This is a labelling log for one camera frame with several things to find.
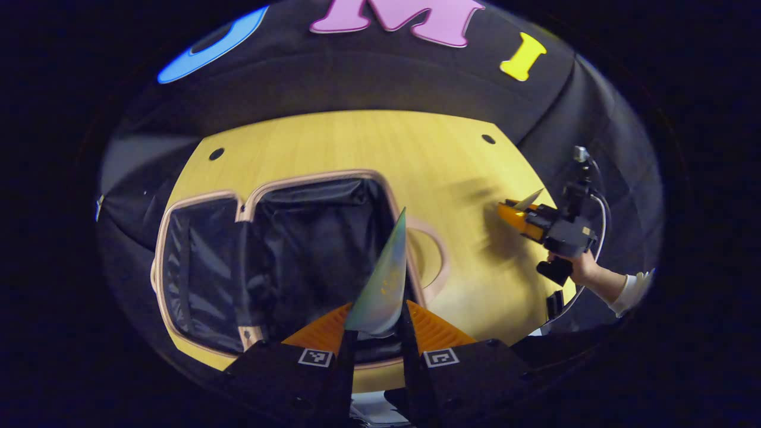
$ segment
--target pink letter m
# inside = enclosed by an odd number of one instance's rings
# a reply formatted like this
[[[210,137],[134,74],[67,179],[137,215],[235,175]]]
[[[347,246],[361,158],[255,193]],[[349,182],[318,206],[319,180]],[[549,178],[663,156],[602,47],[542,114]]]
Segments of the pink letter m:
[[[367,0],[386,31],[399,30],[424,11],[425,22],[412,26],[412,34],[445,46],[465,47],[470,18],[483,6],[473,0]],[[309,27],[313,33],[349,33],[370,26],[361,15],[365,0],[333,0],[327,15]]]

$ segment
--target yellow table surface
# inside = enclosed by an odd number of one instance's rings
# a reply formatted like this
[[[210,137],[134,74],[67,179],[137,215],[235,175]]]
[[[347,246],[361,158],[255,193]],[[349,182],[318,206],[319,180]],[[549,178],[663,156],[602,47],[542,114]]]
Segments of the yellow table surface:
[[[482,135],[496,143],[487,143]],[[214,160],[209,155],[224,148]],[[168,206],[216,190],[245,200],[258,186],[341,169],[382,173],[398,206],[432,225],[451,256],[444,290],[428,308],[477,340],[513,344],[547,321],[546,297],[560,289],[536,265],[546,250],[504,224],[495,204],[543,187],[523,155],[492,123],[395,110],[313,113],[231,129],[201,141]],[[555,206],[547,192],[537,204]],[[410,232],[426,286],[440,267],[432,241]],[[574,286],[563,288],[568,302]],[[355,371],[354,392],[404,386],[401,364]]]

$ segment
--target orange gripper pad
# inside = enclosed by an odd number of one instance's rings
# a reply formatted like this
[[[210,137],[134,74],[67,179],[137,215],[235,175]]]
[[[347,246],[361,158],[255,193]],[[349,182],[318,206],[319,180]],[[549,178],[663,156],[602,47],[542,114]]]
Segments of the orange gripper pad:
[[[408,300],[407,308],[412,318],[412,326],[415,328],[415,339],[420,355],[426,351],[443,350],[476,342],[457,327],[417,303]]]
[[[343,338],[343,324],[349,316],[351,303],[335,308],[309,323],[282,342],[295,347],[332,351],[338,355]]]

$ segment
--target blue letter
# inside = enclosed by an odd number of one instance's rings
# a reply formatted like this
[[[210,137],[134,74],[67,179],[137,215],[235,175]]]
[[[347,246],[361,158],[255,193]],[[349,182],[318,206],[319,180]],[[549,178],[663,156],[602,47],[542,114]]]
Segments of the blue letter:
[[[265,6],[235,21],[224,37],[201,52],[191,53],[190,49],[183,52],[158,73],[158,82],[164,84],[183,78],[232,50],[256,31],[268,7]]]

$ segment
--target open suitcase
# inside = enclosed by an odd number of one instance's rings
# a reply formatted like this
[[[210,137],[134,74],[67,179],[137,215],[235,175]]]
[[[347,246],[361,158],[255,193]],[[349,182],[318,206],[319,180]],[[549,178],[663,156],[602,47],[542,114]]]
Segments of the open suitcase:
[[[232,191],[173,204],[158,233],[151,284],[177,348],[223,370],[257,340],[284,340],[353,302],[400,214],[372,170],[334,171],[273,181],[245,202]],[[444,287],[449,261],[423,288],[407,244],[406,297],[426,306]],[[357,369],[401,362],[396,334],[361,340]]]

